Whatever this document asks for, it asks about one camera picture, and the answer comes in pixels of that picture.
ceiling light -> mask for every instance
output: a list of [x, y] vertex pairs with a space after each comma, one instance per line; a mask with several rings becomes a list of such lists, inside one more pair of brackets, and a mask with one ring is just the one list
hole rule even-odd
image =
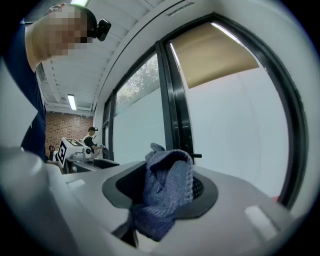
[[236, 38], [233, 34], [231, 34], [229, 31], [227, 31], [225, 28], [223, 28], [222, 26], [215, 24], [215, 23], [211, 23], [212, 26], [216, 27], [217, 29], [221, 30], [223, 33], [225, 33], [228, 37], [232, 38], [234, 41], [236, 41], [238, 44], [242, 45], [243, 44], [239, 41], [238, 38]]
[[77, 4], [84, 7], [87, 7], [89, 0], [72, 0], [71, 4]]
[[73, 94], [68, 94], [69, 104], [72, 110], [77, 110], [75, 96]]

towel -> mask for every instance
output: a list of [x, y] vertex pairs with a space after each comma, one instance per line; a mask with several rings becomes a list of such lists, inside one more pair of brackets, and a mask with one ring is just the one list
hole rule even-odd
[[179, 149], [165, 151], [155, 143], [151, 148], [145, 156], [143, 204], [131, 213], [136, 229], [158, 242], [174, 225], [176, 209], [193, 200], [193, 160]]

white ceiling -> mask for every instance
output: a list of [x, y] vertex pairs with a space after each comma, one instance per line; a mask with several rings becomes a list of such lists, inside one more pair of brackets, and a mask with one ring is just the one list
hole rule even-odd
[[[115, 58], [115, 52], [119, 52], [119, 44], [126, 41], [126, 37], [132, 37], [129, 32], [163, 1], [90, 0], [87, 8], [98, 22], [100, 19], [109, 21], [110, 31], [103, 42], [95, 39], [93, 43], [81, 45], [81, 49], [74, 50], [68, 57], [42, 63], [45, 77], [38, 72], [38, 81], [47, 111], [93, 116], [101, 85], [110, 69], [108, 63]], [[74, 95], [77, 110], [71, 110], [68, 94]]]

person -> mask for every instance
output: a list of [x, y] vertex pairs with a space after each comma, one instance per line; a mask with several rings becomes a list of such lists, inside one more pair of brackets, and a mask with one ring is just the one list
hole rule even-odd
[[99, 149], [103, 149], [104, 146], [97, 146], [96, 144], [94, 144], [94, 140], [92, 138], [93, 135], [95, 135], [96, 132], [96, 128], [94, 128], [93, 126], [91, 126], [88, 129], [88, 134], [83, 138], [83, 143], [91, 148], [92, 153], [95, 153], [95, 150], [99, 150]]
[[33, 24], [20, 24], [3, 55], [13, 80], [37, 110], [21, 147], [38, 155], [45, 163], [58, 166], [60, 170], [61, 164], [48, 161], [45, 152], [46, 108], [35, 73], [36, 66], [54, 56], [67, 55], [68, 50], [74, 49], [78, 43], [91, 42], [95, 22], [80, 6], [55, 5]]

brick wall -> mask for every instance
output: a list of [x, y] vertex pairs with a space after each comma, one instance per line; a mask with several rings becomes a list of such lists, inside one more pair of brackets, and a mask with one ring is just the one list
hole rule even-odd
[[93, 117], [76, 114], [46, 113], [45, 154], [49, 156], [49, 146], [54, 145], [57, 151], [61, 138], [83, 139], [88, 133], [88, 128], [93, 126]]

